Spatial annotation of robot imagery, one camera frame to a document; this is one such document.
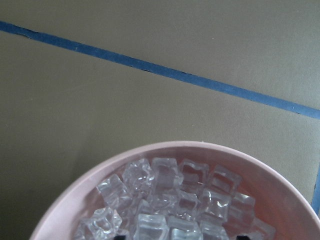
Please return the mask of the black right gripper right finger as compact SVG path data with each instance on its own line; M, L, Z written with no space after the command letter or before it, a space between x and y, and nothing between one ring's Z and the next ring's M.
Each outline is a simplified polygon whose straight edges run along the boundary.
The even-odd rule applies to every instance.
M247 240L247 236L246 235L238 235L236 237L236 240Z

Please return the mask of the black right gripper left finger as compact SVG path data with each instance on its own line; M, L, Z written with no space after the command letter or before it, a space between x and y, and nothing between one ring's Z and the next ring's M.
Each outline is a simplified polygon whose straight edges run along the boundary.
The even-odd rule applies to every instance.
M125 240L126 236L125 235L117 235L116 240Z

